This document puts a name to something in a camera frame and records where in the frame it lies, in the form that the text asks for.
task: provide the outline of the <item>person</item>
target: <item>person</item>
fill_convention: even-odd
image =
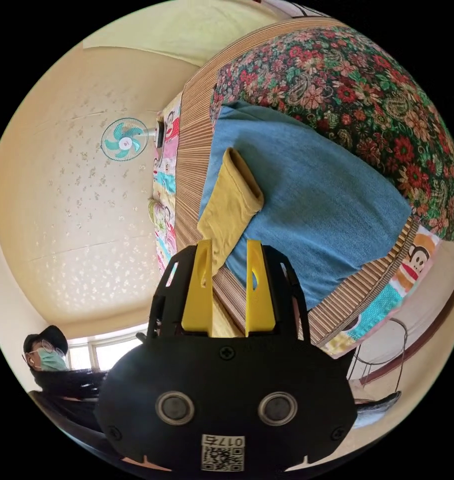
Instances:
[[[41,388],[28,392],[35,404],[68,437],[111,465],[134,475],[141,475],[144,467],[167,470],[146,458],[138,463],[121,457],[112,448],[94,414],[100,387],[108,372],[94,368],[69,369],[65,362],[67,352],[67,339],[55,325],[25,338],[23,358]]]

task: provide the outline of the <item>blue fan blade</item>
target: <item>blue fan blade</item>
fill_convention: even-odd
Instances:
[[[109,149],[109,150],[118,150],[119,149],[119,146],[118,146],[118,142],[117,141],[110,141],[110,140],[105,140],[105,146]]]
[[[136,140],[136,139],[132,139],[132,143],[133,143],[133,147],[135,148],[135,151],[139,151],[140,150],[140,143]]]
[[[127,155],[128,155],[128,150],[122,150],[115,156],[115,158],[116,159],[118,159],[118,158],[122,159],[122,158],[126,157]]]
[[[143,133],[143,130],[141,128],[136,126],[131,126],[124,132],[123,136],[132,138],[134,135],[142,135],[142,133]]]
[[[116,139],[116,140],[120,140],[122,137],[125,137],[126,135],[124,135],[122,133],[122,128],[123,128],[123,122],[122,123],[119,123],[116,127],[115,127],[115,130],[113,131],[113,137]]]

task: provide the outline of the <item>yellow robot part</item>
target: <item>yellow robot part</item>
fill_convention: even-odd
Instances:
[[[245,336],[250,332],[271,332],[275,327],[275,314],[268,285],[262,244],[247,240],[247,307]]]
[[[182,328],[188,332],[207,332],[213,329],[212,240],[197,244]]]

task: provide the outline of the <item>cartoon quilt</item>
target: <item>cartoon quilt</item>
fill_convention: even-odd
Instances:
[[[385,288],[345,330],[324,345],[322,350],[333,358],[341,357],[393,317],[431,268],[440,242],[436,235],[420,226],[407,256]]]
[[[165,124],[163,147],[157,152],[153,167],[153,194],[149,201],[150,219],[155,225],[156,250],[160,275],[177,253],[175,236],[175,169],[180,124],[181,93],[157,118]]]

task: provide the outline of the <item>qr code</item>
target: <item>qr code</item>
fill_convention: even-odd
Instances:
[[[244,436],[202,435],[202,470],[242,472],[244,460]]]

